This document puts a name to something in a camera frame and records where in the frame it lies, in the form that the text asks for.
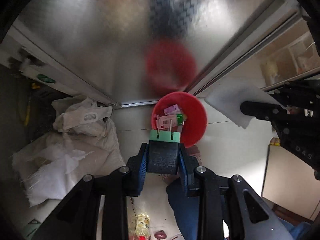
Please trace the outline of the black green power adapter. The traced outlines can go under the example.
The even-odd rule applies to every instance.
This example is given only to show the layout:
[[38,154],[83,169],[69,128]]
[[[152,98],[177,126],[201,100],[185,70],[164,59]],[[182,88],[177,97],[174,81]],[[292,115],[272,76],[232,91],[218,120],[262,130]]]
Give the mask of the black green power adapter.
[[176,175],[178,171],[178,154],[180,149],[180,133],[172,131],[172,120],[169,130],[151,130],[148,143],[148,173]]

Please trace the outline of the white sponge piece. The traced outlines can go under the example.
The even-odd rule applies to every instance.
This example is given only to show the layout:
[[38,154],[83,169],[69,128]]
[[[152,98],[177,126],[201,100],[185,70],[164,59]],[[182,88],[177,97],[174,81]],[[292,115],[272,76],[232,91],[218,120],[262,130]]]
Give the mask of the white sponge piece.
[[280,105],[271,95],[244,79],[223,78],[212,85],[212,91],[205,102],[234,122],[246,129],[252,118],[244,115],[240,105],[245,101]]

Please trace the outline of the red plastic trash bin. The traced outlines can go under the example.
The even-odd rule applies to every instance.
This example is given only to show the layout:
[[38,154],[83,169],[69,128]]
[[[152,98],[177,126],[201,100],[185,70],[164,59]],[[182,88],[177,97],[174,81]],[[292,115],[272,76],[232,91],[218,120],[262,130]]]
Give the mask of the red plastic trash bin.
[[157,129],[157,116],[164,116],[164,110],[174,105],[178,105],[184,118],[180,142],[190,148],[200,141],[207,128],[206,110],[195,96],[186,92],[172,92],[161,98],[152,110],[151,127]]

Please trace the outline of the person's blue jeans legs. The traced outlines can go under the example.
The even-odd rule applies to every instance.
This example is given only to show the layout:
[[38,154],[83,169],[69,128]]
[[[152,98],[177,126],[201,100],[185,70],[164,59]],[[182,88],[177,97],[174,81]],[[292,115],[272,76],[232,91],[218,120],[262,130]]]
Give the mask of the person's blue jeans legs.
[[177,226],[184,239],[196,240],[199,221],[199,198],[187,197],[182,189],[180,178],[171,182],[166,192],[168,202],[175,216]]

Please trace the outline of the white green medicine box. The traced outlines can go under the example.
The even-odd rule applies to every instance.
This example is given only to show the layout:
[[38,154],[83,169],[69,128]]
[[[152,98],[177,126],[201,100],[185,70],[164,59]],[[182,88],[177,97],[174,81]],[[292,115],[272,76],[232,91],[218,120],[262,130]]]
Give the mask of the white green medicine box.
[[168,130],[170,128],[183,126],[187,116],[177,104],[167,107],[163,113],[156,115],[156,128]]

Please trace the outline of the white plastic bags pile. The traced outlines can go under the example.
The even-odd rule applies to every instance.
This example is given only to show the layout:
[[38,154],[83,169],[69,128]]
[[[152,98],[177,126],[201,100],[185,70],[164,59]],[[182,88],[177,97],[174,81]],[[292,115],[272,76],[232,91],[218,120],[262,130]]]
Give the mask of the white plastic bags pile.
[[86,96],[55,100],[53,130],[12,157],[30,206],[62,200],[85,175],[105,176],[124,166],[111,106]]

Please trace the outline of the clear oil bottle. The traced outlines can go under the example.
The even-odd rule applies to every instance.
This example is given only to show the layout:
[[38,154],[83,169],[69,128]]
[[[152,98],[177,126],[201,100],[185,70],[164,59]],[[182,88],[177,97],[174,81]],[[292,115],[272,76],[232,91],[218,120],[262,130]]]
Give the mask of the clear oil bottle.
[[150,217],[146,213],[131,215],[128,219],[129,239],[150,239]]

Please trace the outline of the steel cabinet door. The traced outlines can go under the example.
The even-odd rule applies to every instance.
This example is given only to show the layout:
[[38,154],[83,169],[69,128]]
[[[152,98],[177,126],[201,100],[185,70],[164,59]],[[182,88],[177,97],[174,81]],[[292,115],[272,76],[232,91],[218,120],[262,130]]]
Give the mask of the steel cabinet door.
[[283,0],[31,0],[29,40],[123,105],[189,88]]

